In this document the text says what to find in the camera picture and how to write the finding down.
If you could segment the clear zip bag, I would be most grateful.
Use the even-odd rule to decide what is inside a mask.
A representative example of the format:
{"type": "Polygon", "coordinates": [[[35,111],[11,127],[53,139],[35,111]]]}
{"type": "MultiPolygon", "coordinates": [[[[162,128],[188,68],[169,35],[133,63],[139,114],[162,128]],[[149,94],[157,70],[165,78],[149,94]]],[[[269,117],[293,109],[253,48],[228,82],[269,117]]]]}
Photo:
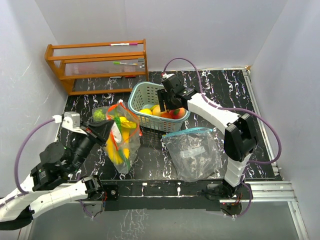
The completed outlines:
{"type": "Polygon", "coordinates": [[[114,104],[111,106],[97,107],[92,110],[93,123],[91,125],[97,128],[111,129],[116,127],[121,130],[120,120],[120,104],[114,104]]]}
{"type": "Polygon", "coordinates": [[[210,128],[195,127],[162,136],[177,173],[184,182],[204,180],[222,167],[214,132],[210,128]]]}
{"type": "Polygon", "coordinates": [[[114,124],[104,150],[116,170],[128,174],[141,146],[139,119],[122,100],[108,107],[106,119],[113,120],[114,124]]]}

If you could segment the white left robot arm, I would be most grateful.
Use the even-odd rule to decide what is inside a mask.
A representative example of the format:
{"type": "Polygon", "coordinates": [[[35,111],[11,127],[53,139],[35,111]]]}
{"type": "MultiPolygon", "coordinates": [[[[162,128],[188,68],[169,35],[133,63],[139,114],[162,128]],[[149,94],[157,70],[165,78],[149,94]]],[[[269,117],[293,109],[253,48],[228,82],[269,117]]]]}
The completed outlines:
{"type": "Polygon", "coordinates": [[[74,141],[65,146],[59,141],[50,143],[39,154],[40,163],[16,189],[0,200],[0,229],[13,231],[29,225],[43,213],[73,201],[99,199],[104,188],[97,175],[83,177],[68,187],[58,189],[83,165],[92,148],[106,146],[116,126],[114,120],[83,122],[66,117],[61,127],[69,130],[74,141]]]}

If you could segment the green cucumber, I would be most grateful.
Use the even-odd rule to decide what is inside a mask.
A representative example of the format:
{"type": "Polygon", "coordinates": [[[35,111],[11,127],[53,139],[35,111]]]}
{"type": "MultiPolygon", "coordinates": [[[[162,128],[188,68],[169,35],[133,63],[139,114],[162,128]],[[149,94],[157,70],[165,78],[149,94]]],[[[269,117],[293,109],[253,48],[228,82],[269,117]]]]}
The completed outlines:
{"type": "Polygon", "coordinates": [[[121,148],[118,142],[118,138],[116,135],[112,135],[112,144],[113,144],[113,164],[117,171],[121,174],[127,174],[130,170],[130,161],[125,155],[125,149],[121,148]]]}

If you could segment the yellow bananas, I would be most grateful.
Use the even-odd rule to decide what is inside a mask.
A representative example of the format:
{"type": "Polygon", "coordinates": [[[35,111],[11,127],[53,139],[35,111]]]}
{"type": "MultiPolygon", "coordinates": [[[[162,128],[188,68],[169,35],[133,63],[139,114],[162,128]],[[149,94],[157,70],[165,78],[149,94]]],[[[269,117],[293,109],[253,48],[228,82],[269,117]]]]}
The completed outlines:
{"type": "Polygon", "coordinates": [[[137,124],[128,120],[125,116],[113,116],[109,119],[114,120],[105,150],[111,162],[115,166],[125,164],[129,166],[129,142],[130,136],[137,128],[137,124]]]}

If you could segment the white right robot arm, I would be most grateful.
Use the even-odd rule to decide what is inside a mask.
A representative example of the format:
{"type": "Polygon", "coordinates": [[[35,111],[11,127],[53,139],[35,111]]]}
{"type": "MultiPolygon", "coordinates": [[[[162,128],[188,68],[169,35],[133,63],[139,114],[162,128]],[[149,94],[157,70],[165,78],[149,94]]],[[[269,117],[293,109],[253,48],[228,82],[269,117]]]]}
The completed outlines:
{"type": "Polygon", "coordinates": [[[201,116],[223,133],[228,163],[222,190],[226,197],[235,198],[241,192],[245,169],[258,143],[252,116],[214,106],[214,102],[204,94],[185,87],[175,74],[163,74],[161,83],[163,89],[157,91],[161,110],[183,108],[201,116]]]}

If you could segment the clear zip top bag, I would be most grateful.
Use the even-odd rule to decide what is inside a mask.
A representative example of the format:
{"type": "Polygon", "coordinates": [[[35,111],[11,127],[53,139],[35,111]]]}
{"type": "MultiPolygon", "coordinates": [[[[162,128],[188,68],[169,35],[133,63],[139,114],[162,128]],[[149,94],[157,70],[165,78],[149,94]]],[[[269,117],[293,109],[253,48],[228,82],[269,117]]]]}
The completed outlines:
{"type": "Polygon", "coordinates": [[[111,106],[97,107],[92,110],[93,123],[91,125],[97,128],[111,129],[116,127],[121,130],[120,120],[120,104],[114,104],[111,106]]]}

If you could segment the green custard apple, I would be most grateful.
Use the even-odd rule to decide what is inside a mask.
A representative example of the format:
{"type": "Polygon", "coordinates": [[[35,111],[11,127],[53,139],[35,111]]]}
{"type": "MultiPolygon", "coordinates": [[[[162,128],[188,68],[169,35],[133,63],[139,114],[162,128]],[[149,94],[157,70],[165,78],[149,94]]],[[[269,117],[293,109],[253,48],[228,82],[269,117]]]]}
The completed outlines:
{"type": "Polygon", "coordinates": [[[97,109],[93,113],[92,117],[95,122],[104,121],[104,120],[106,120],[106,113],[103,109],[97,109]]]}

